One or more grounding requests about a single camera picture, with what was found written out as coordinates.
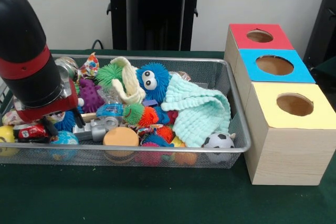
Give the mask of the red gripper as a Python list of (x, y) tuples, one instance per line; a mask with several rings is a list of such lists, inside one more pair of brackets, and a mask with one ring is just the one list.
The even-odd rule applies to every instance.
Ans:
[(73, 109), (76, 125), (85, 125), (85, 122), (77, 109), (78, 96), (74, 82), (70, 78), (62, 78), (62, 81), (64, 88), (60, 96), (45, 106), (29, 108), (24, 106), (16, 97), (14, 97), (14, 108), (17, 111), (18, 116), (24, 122), (28, 123), (41, 119), (41, 123), (44, 125), (47, 133), (52, 137), (58, 136), (58, 130), (55, 128), (54, 124), (45, 117), (47, 115)]

